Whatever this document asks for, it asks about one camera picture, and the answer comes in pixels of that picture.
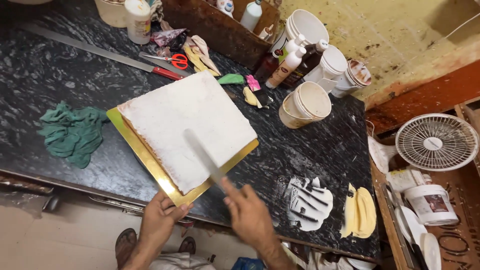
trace scissors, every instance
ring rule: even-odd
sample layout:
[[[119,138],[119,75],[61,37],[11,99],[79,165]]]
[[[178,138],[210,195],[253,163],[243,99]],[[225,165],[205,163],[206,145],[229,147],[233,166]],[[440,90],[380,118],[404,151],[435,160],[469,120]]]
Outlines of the scissors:
[[[144,56],[149,58],[159,59],[159,60],[170,61],[173,66],[182,70],[188,67],[187,57],[180,53],[174,54],[171,58],[156,56],[156,55],[144,55]]]

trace bottle cap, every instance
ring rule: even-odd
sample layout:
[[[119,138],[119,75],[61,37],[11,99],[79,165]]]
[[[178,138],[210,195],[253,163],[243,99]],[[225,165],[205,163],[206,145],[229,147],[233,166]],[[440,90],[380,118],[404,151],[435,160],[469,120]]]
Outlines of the bottle cap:
[[[324,39],[320,39],[316,47],[319,51],[325,51],[326,49],[328,49],[328,42],[326,42],[326,40]]]
[[[297,45],[302,44],[304,41],[305,41],[305,36],[302,34],[298,35],[297,38],[295,39],[295,43]]]
[[[304,47],[300,47],[300,49],[298,49],[298,51],[295,52],[298,58],[302,58],[302,56],[304,56],[305,53],[307,53],[307,50]]]

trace brown bottle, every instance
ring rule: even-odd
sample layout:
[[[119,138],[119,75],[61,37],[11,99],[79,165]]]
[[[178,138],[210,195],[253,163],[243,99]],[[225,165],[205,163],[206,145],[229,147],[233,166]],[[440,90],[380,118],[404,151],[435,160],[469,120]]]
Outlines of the brown bottle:
[[[320,64],[324,51],[328,48],[328,43],[320,39],[317,44],[305,46],[307,53],[302,57],[300,66],[292,72],[280,85],[284,88],[294,86],[299,80],[307,75],[312,69]]]
[[[278,68],[280,65],[278,57],[279,55],[274,51],[263,58],[262,63],[253,74],[259,83],[266,82],[268,77]]]

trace green cloth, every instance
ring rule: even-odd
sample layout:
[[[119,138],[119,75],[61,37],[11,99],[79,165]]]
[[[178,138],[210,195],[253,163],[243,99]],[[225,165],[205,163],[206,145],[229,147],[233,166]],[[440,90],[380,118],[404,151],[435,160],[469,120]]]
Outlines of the green cloth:
[[[109,120],[104,110],[71,110],[62,101],[55,110],[47,110],[40,121],[43,129],[37,133],[45,137],[48,152],[83,169],[90,163],[90,154],[102,143],[102,124]]]
[[[245,83],[242,75],[232,74],[232,73],[221,77],[220,79],[217,80],[217,82],[221,85],[232,85],[232,84],[242,85]]]

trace table fan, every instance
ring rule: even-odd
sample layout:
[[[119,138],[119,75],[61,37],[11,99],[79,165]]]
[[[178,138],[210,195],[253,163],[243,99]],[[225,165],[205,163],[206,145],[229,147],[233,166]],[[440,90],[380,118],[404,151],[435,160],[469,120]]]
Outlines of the table fan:
[[[400,154],[411,165],[427,171],[450,171],[465,166],[479,150],[479,136],[466,121],[443,113],[424,114],[405,123],[397,132],[395,146],[368,136],[370,155],[382,173]]]

